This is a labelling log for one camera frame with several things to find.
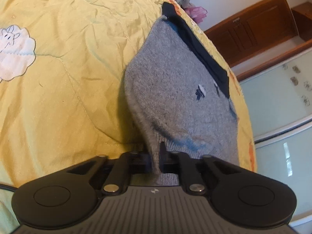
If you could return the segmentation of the grey and navy knit sweater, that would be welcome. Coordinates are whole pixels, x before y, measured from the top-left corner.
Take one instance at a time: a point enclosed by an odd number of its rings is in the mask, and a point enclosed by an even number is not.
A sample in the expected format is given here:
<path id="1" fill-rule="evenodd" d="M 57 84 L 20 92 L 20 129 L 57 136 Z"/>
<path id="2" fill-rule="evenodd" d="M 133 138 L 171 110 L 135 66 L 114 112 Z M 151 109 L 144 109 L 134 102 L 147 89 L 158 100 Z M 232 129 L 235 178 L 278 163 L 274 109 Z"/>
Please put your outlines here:
<path id="1" fill-rule="evenodd" d="M 152 156 L 145 183 L 177 185 L 160 172 L 160 144 L 198 159 L 213 155 L 238 164 L 238 116 L 229 77 L 170 3 L 125 71 L 125 96 Z"/>

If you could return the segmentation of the frosted glass wardrobe door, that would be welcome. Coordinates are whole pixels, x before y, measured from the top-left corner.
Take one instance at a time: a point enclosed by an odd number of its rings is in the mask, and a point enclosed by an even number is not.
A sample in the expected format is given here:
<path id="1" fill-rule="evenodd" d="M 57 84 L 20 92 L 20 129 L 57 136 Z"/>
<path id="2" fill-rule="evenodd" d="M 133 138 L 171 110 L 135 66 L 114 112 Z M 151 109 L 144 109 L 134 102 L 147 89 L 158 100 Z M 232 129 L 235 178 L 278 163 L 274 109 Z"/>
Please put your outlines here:
<path id="1" fill-rule="evenodd" d="M 295 192 L 293 221 L 311 216 L 311 50 L 241 82 L 258 173 Z"/>

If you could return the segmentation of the yellow carrot print quilt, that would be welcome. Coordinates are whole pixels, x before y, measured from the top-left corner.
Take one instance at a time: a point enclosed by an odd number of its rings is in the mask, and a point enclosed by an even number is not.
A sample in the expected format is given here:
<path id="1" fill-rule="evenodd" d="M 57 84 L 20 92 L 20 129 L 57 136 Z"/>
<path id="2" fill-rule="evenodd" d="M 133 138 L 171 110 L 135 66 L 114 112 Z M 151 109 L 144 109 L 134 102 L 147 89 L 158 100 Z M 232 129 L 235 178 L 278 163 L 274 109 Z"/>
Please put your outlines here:
<path id="1" fill-rule="evenodd" d="M 1 0 L 1 32 L 17 34 L 1 80 L 1 184 L 143 148 L 124 72 L 164 2 Z"/>

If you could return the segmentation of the brown wooden door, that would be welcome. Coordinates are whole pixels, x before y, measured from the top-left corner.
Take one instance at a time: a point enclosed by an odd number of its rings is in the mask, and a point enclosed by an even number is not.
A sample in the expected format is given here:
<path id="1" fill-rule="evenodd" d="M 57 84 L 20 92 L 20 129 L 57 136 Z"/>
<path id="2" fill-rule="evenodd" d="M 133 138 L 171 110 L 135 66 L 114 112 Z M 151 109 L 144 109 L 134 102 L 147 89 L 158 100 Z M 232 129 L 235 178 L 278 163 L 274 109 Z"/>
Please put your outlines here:
<path id="1" fill-rule="evenodd" d="M 239 23 L 233 20 L 240 18 Z M 287 0 L 262 0 L 205 31 L 230 67 L 298 35 Z"/>

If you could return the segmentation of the pink plastic bag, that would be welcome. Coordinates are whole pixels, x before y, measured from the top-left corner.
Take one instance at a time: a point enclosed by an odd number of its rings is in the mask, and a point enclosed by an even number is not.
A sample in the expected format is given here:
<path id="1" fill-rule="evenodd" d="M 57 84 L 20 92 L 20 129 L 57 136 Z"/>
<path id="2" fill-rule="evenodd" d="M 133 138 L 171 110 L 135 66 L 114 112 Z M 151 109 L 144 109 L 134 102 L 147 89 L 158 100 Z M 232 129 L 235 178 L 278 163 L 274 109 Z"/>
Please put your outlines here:
<path id="1" fill-rule="evenodd" d="M 207 16 L 207 10 L 201 6 L 192 6 L 185 8 L 184 11 L 192 18 L 196 23 L 201 23 Z"/>

